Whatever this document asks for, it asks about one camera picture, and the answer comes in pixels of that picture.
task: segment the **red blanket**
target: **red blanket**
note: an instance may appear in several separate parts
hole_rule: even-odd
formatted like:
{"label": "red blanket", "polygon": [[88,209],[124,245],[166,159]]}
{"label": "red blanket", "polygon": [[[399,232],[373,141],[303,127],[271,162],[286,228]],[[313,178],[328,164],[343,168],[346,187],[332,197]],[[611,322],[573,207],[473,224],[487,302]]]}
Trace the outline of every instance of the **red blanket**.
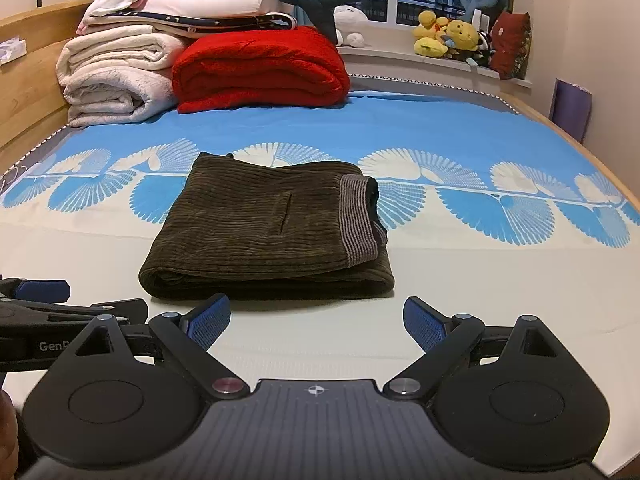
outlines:
{"label": "red blanket", "polygon": [[174,64],[180,113],[247,104],[327,106],[349,76],[336,48],[311,27],[224,32],[199,39]]}

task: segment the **wooden bed frame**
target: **wooden bed frame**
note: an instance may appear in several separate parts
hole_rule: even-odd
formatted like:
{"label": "wooden bed frame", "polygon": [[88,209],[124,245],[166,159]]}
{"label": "wooden bed frame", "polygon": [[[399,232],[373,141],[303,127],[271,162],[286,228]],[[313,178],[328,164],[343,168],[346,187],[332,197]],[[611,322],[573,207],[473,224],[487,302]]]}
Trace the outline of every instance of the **wooden bed frame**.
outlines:
{"label": "wooden bed frame", "polygon": [[[55,76],[67,40],[92,0],[73,0],[0,20],[0,43],[20,36],[28,54],[0,66],[0,176],[31,148],[66,124],[68,104]],[[546,124],[582,153],[640,210],[640,200],[596,156],[545,116],[510,94],[500,97],[523,115]]]}

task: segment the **crosshair symbol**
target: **crosshair symbol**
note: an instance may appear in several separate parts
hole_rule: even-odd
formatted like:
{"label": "crosshair symbol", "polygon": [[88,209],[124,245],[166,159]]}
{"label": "crosshair symbol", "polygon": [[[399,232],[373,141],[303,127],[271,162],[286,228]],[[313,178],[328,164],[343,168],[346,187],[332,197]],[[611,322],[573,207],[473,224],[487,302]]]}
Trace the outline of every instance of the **crosshair symbol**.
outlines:
{"label": "crosshair symbol", "polygon": [[306,389],[311,395],[317,397],[318,395],[324,394],[327,389],[323,388],[319,384],[314,384],[312,387]]}

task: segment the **folded corduroy pants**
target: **folded corduroy pants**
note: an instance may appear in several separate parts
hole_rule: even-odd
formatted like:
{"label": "folded corduroy pants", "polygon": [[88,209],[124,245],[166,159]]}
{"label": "folded corduroy pants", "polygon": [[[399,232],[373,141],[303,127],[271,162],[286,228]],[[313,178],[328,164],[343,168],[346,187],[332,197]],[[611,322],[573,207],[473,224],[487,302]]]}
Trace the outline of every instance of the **folded corduroy pants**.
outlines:
{"label": "folded corduroy pants", "polygon": [[156,298],[362,298],[393,289],[378,183],[346,162],[201,153],[140,269]]}

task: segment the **metal screw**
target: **metal screw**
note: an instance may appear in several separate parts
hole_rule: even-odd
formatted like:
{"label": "metal screw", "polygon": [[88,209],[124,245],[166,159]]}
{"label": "metal screw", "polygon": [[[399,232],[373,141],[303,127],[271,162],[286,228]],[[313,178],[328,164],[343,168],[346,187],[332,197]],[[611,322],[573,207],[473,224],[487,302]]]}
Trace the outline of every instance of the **metal screw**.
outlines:
{"label": "metal screw", "polygon": [[400,395],[411,395],[420,390],[420,383],[409,377],[398,377],[389,383],[389,389]]}
{"label": "metal screw", "polygon": [[212,386],[219,394],[236,394],[244,388],[244,382],[237,377],[222,377],[213,381]]}

